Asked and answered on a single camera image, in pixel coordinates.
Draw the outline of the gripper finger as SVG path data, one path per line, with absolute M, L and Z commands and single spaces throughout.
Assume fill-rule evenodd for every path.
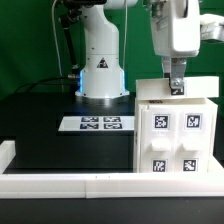
M 163 77 L 169 79 L 170 88 L 172 90 L 182 89 L 187 60 L 185 58 L 163 57 L 161 62 Z

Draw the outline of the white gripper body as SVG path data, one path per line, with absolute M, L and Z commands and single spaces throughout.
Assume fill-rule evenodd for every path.
M 200 48 L 198 0 L 150 0 L 150 24 L 156 55 L 195 57 Z

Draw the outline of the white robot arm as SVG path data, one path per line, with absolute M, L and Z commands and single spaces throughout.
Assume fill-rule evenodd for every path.
M 141 2 L 150 14 L 154 52 L 162 59 L 163 75 L 172 95 L 185 92 L 186 61 L 199 53 L 202 41 L 224 42 L 224 16 L 202 14 L 200 0 L 56 0 L 67 8 L 60 18 L 76 76 L 76 96 L 113 101 L 129 95 L 125 73 L 119 65 L 119 31 L 105 11 L 124 9 Z M 78 67 L 69 27 L 82 22 L 86 64 Z

